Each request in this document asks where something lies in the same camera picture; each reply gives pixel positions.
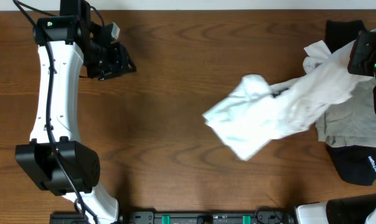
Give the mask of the white t-shirt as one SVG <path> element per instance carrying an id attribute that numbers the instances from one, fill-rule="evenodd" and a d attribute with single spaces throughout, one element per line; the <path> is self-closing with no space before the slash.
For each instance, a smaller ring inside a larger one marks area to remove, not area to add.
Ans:
<path id="1" fill-rule="evenodd" d="M 367 77 L 349 76 L 350 42 L 309 74 L 270 85 L 261 75 L 245 75 L 222 101 L 203 114 L 205 123 L 241 160 L 251 159 L 274 139 L 307 131 L 331 105 L 352 97 Z"/>

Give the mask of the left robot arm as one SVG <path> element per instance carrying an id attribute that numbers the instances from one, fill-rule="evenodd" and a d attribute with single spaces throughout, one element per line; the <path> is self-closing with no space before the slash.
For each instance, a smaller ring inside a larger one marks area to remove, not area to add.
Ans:
<path id="1" fill-rule="evenodd" d="M 54 213 L 51 223 L 121 223 L 120 205 L 100 182 L 98 154 L 83 145 L 77 121 L 78 82 L 136 71 L 115 24 L 95 23 L 85 0 L 62 1 L 58 15 L 32 22 L 40 59 L 37 114 L 28 144 L 15 158 L 42 190 L 73 203 L 73 213 Z"/>

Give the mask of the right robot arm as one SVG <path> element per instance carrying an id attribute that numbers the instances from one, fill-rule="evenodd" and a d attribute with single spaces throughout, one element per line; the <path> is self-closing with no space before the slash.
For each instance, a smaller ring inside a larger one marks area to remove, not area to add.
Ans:
<path id="1" fill-rule="evenodd" d="M 376 32 L 360 32 L 349 53 L 343 71 L 376 80 Z M 376 115 L 376 85 L 372 97 Z M 298 223 L 376 223 L 376 194 L 300 205 L 295 215 Z"/>

